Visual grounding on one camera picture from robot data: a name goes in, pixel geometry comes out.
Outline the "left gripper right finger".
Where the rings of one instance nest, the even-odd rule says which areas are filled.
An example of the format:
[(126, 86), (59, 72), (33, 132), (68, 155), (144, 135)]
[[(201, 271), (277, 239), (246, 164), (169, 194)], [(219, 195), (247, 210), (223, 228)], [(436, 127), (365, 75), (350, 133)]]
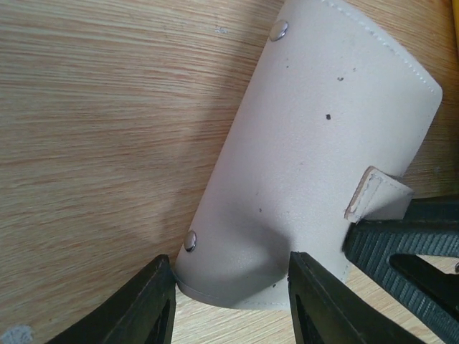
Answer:
[(307, 253), (291, 252), (288, 291), (297, 343), (421, 343)]

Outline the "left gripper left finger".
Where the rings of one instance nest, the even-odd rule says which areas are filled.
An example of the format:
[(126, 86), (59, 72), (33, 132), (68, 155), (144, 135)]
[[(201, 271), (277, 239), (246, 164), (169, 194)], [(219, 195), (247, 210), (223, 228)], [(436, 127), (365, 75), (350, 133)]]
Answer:
[(160, 254), (90, 314), (50, 343), (170, 343), (176, 279)]

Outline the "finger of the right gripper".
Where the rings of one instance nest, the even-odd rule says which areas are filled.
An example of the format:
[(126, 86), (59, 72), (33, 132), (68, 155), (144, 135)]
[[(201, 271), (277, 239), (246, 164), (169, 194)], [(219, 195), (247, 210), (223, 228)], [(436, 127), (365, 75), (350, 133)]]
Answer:
[(458, 196), (414, 199), (403, 219), (360, 221), (344, 254), (441, 340), (458, 342), (458, 276), (423, 259), (458, 257)]

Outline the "beige card holder wallet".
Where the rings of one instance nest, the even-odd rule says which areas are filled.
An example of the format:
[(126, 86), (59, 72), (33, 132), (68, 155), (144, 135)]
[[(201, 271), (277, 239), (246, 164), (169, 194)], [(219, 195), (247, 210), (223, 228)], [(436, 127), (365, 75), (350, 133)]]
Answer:
[(338, 280), (362, 219), (401, 219), (402, 176), (443, 92), (428, 71), (345, 1), (287, 1), (175, 264), (179, 289), (217, 307), (290, 306), (292, 252)]

